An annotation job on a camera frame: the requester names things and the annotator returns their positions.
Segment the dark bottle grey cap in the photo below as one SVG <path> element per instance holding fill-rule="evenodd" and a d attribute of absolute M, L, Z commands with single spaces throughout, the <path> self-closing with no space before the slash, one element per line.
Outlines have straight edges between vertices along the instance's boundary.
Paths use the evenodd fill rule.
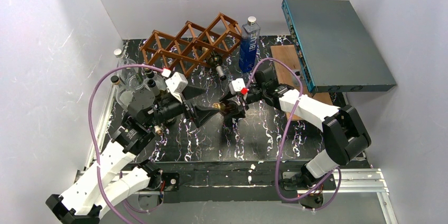
<path fill-rule="evenodd" d="M 149 89 L 154 94 L 155 101 L 157 103 L 159 103 L 161 101 L 162 97 L 163 97 L 163 91 L 159 90 L 159 88 L 158 88 L 158 86 L 156 84 L 156 81 L 154 81 L 153 79 L 149 79 L 148 82 L 147 82 L 147 86 L 149 87 Z M 168 119 L 168 120 L 166 120 L 164 122 L 164 125 L 165 126 L 171 126 L 171 125 L 173 125 L 175 123 L 175 121 L 176 121 L 175 117 L 171 118 L 171 119 Z"/>

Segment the dark bottle black cap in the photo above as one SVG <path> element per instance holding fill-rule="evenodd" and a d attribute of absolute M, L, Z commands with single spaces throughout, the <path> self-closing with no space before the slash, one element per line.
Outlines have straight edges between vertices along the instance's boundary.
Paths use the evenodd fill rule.
<path fill-rule="evenodd" d="M 216 71 L 221 81 L 227 79 L 227 76 L 225 75 L 225 72 L 222 67 L 223 64 L 222 56 L 220 56 L 217 53 L 216 54 L 211 53 L 210 56 L 207 58 L 207 64 Z"/>

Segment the clear bottle silver cap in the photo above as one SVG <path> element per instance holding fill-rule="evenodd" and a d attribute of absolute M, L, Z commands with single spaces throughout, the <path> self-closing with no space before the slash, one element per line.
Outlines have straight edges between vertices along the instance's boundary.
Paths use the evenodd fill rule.
<path fill-rule="evenodd" d="M 136 64 L 136 61 L 133 59 L 125 57 L 125 54 L 121 49 L 114 50 L 114 56 L 118 59 L 119 67 Z M 121 69 L 118 72 L 118 75 L 123 83 L 133 90 L 140 90 L 144 87 L 144 79 L 141 68 L 139 67 Z"/>

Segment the blue transparent bottle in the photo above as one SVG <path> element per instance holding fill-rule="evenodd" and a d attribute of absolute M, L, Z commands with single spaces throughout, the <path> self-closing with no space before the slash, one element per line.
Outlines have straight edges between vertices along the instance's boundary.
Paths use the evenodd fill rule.
<path fill-rule="evenodd" d="M 260 26 L 254 16 L 247 19 L 241 27 L 241 42 L 239 51 L 239 68 L 242 73 L 252 71 L 258 50 Z"/>

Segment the dark wine bottle gold cap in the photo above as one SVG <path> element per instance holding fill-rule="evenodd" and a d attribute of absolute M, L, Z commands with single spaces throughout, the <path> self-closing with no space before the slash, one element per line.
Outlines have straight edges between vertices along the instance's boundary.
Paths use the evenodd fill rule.
<path fill-rule="evenodd" d="M 237 116 L 241 114 L 240 105 L 237 104 L 221 104 L 219 102 L 214 103 L 213 108 L 220 110 L 223 116 Z"/>

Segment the clear bottle white gold label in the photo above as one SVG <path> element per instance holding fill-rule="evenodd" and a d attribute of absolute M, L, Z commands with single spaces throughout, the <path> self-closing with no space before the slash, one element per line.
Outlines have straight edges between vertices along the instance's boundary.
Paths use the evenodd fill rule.
<path fill-rule="evenodd" d="M 111 76 L 110 80 L 116 89 L 115 99 L 124 111 L 128 111 L 128 106 L 133 100 L 134 93 L 140 86 L 136 76 L 131 76 L 123 80 L 117 75 Z"/>

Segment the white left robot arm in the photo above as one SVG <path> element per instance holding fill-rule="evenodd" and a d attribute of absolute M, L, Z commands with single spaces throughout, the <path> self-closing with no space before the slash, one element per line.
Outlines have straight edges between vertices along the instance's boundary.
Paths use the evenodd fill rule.
<path fill-rule="evenodd" d="M 118 173 L 133 161 L 169 120 L 184 114 L 196 127 L 204 125 L 219 112 L 215 107 L 192 105 L 189 99 L 205 92 L 186 85 L 180 92 L 154 92 L 144 87 L 126 90 L 126 114 L 119 129 L 103 151 L 96 149 L 97 160 L 61 194 L 52 194 L 46 205 L 61 223 L 99 223 L 109 211 L 131 194 L 161 180 L 161 169 L 143 161 L 128 175 L 114 181 Z"/>

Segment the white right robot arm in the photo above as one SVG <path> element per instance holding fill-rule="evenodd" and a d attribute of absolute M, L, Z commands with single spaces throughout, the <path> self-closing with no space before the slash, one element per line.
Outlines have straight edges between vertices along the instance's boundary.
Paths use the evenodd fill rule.
<path fill-rule="evenodd" d="M 294 87 L 279 83 L 271 69 L 256 71 L 255 81 L 248 87 L 242 78 L 231 81 L 219 99 L 221 113 L 234 118 L 244 118 L 248 106 L 259 101 L 299 116 L 323 133 L 325 149 L 301 168 L 298 177 L 308 185 L 337 166 L 347 165 L 371 145 L 371 138 L 354 107 L 327 105 L 301 94 Z"/>

